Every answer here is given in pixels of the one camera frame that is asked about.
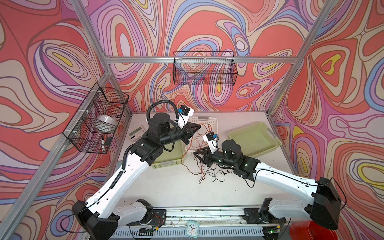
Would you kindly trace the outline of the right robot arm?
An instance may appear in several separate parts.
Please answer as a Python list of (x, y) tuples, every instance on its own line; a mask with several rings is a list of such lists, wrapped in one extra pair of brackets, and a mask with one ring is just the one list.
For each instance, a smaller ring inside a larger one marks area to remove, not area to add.
[(234, 140), (224, 141), (220, 149), (209, 141), (208, 147), (196, 150), (194, 156), (208, 167), (217, 164), (230, 168), (246, 181), (267, 184), (297, 197), (295, 201), (267, 200), (267, 213), (276, 219), (311, 219), (328, 230), (339, 228), (342, 198), (330, 179), (307, 179), (273, 168), (244, 155)]

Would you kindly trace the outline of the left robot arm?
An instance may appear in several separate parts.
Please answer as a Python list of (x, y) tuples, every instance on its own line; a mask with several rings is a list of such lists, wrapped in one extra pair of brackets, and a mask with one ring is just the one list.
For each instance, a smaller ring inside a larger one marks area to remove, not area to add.
[(201, 128), (189, 122), (193, 114), (192, 108), (177, 107), (170, 100), (150, 105), (146, 113), (148, 130), (126, 149), (121, 167), (95, 194), (72, 207), (72, 215), (92, 240), (108, 240), (118, 228), (152, 221), (153, 206), (143, 199), (121, 209), (116, 205), (137, 177), (167, 150), (166, 145), (178, 141), (189, 144)]

